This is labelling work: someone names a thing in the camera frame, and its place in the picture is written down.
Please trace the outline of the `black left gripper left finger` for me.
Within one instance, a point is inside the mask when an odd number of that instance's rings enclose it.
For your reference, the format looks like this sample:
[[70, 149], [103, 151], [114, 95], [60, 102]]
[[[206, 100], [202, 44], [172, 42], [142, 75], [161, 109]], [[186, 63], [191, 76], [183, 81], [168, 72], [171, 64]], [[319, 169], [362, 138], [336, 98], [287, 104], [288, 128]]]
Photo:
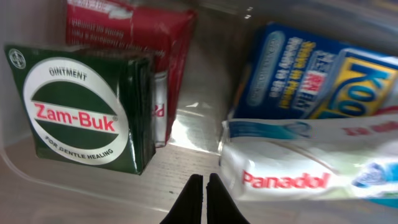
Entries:
[[203, 176], [193, 174], [160, 224], [200, 224], [202, 205]]

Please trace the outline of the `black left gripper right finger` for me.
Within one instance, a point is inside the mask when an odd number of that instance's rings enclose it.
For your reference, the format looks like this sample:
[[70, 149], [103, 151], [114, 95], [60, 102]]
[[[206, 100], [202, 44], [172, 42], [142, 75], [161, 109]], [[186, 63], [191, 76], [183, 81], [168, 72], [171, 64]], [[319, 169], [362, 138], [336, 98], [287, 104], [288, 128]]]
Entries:
[[249, 224], [234, 203], [218, 174], [210, 174], [206, 192], [207, 224]]

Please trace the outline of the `white Panadol box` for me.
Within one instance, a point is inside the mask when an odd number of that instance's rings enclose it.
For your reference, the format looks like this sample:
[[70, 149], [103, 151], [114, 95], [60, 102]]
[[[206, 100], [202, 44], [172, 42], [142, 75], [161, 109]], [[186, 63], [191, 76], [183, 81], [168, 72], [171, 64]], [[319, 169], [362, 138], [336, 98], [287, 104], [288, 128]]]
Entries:
[[240, 201], [356, 200], [397, 207], [397, 116], [229, 119], [221, 176]]

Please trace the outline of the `green Zam-Buk box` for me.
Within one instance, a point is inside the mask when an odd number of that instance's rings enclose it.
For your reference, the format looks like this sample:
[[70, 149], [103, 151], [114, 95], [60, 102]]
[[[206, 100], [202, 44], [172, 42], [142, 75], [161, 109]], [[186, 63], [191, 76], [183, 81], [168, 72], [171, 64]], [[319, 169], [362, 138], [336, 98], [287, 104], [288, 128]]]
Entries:
[[152, 57], [6, 44], [41, 159], [139, 175], [155, 154]]

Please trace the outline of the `blue Kool Fever box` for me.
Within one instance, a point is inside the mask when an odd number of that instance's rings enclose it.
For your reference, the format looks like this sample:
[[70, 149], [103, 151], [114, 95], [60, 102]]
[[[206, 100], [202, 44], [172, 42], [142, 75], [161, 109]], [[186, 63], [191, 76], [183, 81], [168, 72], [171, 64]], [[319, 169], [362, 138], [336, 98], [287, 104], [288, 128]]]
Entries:
[[397, 58], [271, 22], [254, 34], [234, 118], [397, 113]]

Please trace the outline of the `orange Panadol box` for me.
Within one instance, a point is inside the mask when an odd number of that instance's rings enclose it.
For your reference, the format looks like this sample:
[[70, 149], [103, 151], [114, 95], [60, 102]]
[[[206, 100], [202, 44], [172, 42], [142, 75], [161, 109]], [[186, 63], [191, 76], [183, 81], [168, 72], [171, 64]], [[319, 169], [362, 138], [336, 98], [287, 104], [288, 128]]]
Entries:
[[155, 145], [164, 147], [174, 123], [197, 15], [120, 1], [68, 0], [66, 42], [154, 56]]

